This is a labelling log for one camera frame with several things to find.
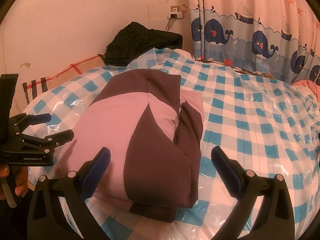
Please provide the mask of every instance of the headboard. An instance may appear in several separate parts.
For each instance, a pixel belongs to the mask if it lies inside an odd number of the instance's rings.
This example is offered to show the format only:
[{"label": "headboard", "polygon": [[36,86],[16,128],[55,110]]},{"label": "headboard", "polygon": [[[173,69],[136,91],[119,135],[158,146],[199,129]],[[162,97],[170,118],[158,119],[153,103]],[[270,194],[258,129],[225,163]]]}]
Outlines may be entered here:
[{"label": "headboard", "polygon": [[149,27],[148,5],[141,0],[41,0],[26,6],[19,1],[0,26],[0,69],[19,74],[18,111],[26,107],[23,82],[104,53],[132,21]]}]

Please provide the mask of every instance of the finger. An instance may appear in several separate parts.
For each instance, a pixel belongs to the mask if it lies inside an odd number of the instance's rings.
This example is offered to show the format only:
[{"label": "finger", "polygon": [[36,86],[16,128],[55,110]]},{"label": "finger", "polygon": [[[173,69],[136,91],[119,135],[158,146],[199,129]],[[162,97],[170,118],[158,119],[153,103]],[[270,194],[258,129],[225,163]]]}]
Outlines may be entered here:
[{"label": "finger", "polygon": [[0,163],[0,178],[6,178],[9,175],[9,167],[5,163]]},{"label": "finger", "polygon": [[22,167],[19,173],[14,178],[16,185],[20,186],[22,183],[28,181],[28,167]]},{"label": "finger", "polygon": [[1,200],[6,200],[6,197],[4,195],[4,192],[3,192],[2,188],[1,188],[1,186],[0,186],[0,199]]},{"label": "finger", "polygon": [[24,191],[21,193],[21,197],[24,197],[29,191],[29,188],[28,188],[28,184],[27,184],[27,187],[24,189]]},{"label": "finger", "polygon": [[20,185],[20,186],[16,186],[16,188],[15,188],[15,193],[16,193],[16,195],[17,196],[20,196],[20,195],[22,195],[23,193],[24,193],[24,196],[26,195],[26,193],[27,193],[27,191],[28,191],[28,182],[26,181],[26,182],[24,182],[22,185]]}]

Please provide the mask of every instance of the pillow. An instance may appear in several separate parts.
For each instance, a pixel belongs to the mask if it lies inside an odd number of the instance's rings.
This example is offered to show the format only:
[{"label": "pillow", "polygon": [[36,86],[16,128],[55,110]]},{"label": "pillow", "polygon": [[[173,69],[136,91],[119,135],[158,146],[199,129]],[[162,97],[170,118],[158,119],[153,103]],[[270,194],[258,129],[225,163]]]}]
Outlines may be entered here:
[{"label": "pillow", "polygon": [[103,57],[103,55],[98,54],[93,57],[86,58],[80,62],[70,64],[67,68],[55,74],[54,76],[42,77],[23,83],[22,86],[26,95],[27,104],[29,105],[30,102],[38,95],[54,89],[90,69],[104,66],[101,57]]}]

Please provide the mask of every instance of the whale print curtain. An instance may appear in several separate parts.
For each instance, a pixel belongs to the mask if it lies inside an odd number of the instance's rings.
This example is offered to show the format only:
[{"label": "whale print curtain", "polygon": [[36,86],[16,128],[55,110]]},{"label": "whale print curtain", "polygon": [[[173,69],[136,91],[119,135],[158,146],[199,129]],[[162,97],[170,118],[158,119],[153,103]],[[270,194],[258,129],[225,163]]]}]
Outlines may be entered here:
[{"label": "whale print curtain", "polygon": [[320,24],[305,0],[189,0],[194,57],[320,85]]}]

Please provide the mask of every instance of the pink fabric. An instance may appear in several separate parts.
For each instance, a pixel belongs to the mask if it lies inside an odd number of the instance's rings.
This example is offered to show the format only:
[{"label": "pink fabric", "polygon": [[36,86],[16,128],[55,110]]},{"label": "pink fabric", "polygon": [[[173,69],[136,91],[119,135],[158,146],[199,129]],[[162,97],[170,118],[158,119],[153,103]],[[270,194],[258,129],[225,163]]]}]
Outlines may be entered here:
[{"label": "pink fabric", "polygon": [[148,93],[148,102],[157,125],[164,134],[173,141],[174,133],[179,121],[177,112],[151,93]]},{"label": "pink fabric", "polygon": [[93,194],[93,196],[104,203],[108,203],[108,206],[112,206],[114,208],[121,208],[123,211],[129,212],[133,201],[127,199],[121,199],[118,197],[114,197],[109,194],[100,193],[97,190]]},{"label": "pink fabric", "polygon": [[197,92],[180,89],[180,104],[187,101],[188,104],[201,114],[202,123],[204,122],[204,108],[201,95]]},{"label": "pink fabric", "polygon": [[74,127],[74,139],[65,144],[55,173],[64,176],[69,171],[78,171],[102,147],[107,147],[112,153],[111,163],[97,191],[128,200],[124,189],[124,162],[131,136],[147,105],[147,95],[143,92],[95,102]]},{"label": "pink fabric", "polygon": [[292,84],[292,86],[304,86],[309,87],[310,90],[316,95],[317,101],[320,101],[320,86],[311,80],[300,80]]}]

